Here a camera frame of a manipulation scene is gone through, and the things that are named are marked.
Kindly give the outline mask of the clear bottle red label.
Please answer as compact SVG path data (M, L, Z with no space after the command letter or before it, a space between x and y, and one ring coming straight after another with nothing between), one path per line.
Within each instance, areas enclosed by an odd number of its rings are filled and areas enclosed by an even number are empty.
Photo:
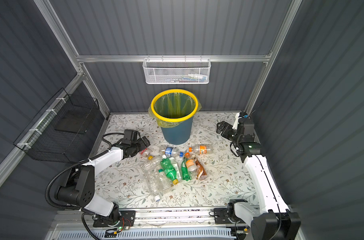
M154 158L154 155L152 154L152 151L150 148L146 148L141 151L141 157L151 161Z

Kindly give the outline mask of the green bottle yellow cap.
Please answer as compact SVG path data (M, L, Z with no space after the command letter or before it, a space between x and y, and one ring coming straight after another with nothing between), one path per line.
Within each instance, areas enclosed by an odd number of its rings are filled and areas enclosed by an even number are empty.
M177 185L179 183L177 171L171 163L171 160L165 158L161 161L161 167L164 170L168 179L170 179L173 185Z

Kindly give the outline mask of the clear bottle blue label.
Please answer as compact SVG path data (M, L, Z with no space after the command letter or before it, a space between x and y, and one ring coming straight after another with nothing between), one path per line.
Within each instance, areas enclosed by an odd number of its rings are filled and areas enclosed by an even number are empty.
M184 152L181 151L177 147L161 145L160 151L161 151L161 155L166 156L167 158L170 158L170 157L173 157L173 158L181 157L182 158L184 156Z

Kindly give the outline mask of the clear bottle orange label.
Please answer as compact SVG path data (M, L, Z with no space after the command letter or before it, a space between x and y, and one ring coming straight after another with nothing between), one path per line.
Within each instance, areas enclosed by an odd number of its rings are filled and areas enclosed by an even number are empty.
M189 153L195 155L208 155L213 153L212 145L194 145L188 148Z

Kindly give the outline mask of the large clear crushed bottle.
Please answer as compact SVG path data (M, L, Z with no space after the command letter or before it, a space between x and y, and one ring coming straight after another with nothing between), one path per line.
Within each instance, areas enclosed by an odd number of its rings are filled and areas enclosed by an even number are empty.
M157 159L148 161L141 166L146 184L153 195L160 194L163 191L159 176L156 173L159 166L160 160Z

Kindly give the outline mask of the clear bottle white cap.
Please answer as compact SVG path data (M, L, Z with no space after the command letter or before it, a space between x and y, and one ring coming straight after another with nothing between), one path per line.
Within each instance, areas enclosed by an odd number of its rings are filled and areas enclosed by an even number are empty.
M168 193L173 184L167 178L163 170L158 170L149 174L149 189L154 196L155 202L159 202L162 196Z

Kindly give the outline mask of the brown tea bottle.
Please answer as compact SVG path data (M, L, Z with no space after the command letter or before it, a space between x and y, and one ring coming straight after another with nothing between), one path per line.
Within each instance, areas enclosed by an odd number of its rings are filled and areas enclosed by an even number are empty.
M205 171L204 166L200 163L198 159L195 160L196 164L196 179L197 180L205 180L207 178L207 173Z

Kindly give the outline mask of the orange cap clear bottle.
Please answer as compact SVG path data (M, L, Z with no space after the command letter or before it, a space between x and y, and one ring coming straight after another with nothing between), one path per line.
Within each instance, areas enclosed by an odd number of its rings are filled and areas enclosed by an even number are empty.
M185 161L185 165L187 167L187 170L189 172L194 172L197 169L197 166L195 164L195 156L194 154L191 153L186 153L184 155L184 161Z

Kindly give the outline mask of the clear bottle green label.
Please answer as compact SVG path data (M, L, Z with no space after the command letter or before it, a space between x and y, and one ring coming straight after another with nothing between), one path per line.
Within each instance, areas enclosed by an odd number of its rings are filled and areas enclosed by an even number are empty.
M180 171L178 162L176 161L176 159L174 157L170 157L170 161L171 161L171 164L173 165L174 169L177 172L177 179L179 180L179 182L181 182L182 176L181 176L181 171Z

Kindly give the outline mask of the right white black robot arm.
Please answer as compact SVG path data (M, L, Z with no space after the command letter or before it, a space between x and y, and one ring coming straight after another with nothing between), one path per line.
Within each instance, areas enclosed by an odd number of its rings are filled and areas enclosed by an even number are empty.
M255 140L252 119L248 114L239 113L233 124L217 123L216 132L230 141L231 152L240 158L250 173L259 195L259 208L254 208L246 200L230 200L227 208L214 209L215 222L245 223L253 240L294 240L301 219L281 197L267 158L261 152L261 144Z

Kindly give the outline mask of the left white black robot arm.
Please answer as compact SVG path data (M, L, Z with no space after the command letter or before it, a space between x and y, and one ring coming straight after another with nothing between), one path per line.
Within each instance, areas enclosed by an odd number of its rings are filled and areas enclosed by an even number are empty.
M119 207L95 193L95 179L113 164L135 157L151 144L136 130L105 134L102 141L108 144L105 151L68 167L53 179L60 181L55 199L66 203L62 209L80 210L94 216L95 221L115 225L122 218Z

